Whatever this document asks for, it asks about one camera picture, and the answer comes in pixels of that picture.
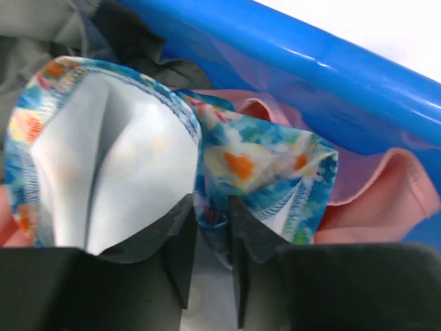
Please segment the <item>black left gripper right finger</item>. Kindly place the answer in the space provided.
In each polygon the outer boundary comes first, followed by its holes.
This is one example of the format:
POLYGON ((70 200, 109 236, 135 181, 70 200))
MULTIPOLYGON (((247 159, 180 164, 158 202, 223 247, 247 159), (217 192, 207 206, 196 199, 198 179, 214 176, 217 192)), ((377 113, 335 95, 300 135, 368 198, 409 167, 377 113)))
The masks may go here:
POLYGON ((439 330, 440 255, 412 243, 294 245, 228 199, 242 330, 439 330))

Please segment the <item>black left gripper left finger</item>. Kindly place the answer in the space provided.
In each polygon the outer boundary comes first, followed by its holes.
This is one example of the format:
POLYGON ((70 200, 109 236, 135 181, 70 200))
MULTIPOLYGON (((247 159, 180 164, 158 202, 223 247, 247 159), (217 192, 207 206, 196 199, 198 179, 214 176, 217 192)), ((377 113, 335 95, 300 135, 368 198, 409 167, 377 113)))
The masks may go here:
POLYGON ((2 330, 177 330, 193 266, 193 207, 98 256, 77 248, 1 251, 2 330))

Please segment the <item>blue floral skirt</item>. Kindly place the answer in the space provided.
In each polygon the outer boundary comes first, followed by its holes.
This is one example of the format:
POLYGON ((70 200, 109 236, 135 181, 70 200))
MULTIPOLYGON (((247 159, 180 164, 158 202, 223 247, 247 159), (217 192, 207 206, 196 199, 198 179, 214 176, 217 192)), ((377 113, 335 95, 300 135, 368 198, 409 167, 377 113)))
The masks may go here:
POLYGON ((36 246, 100 254, 191 195, 203 237, 230 265, 227 200, 289 243, 310 243, 338 171, 319 135, 252 106, 244 90, 171 89, 107 61, 59 57, 26 84, 6 132, 14 219, 36 246))

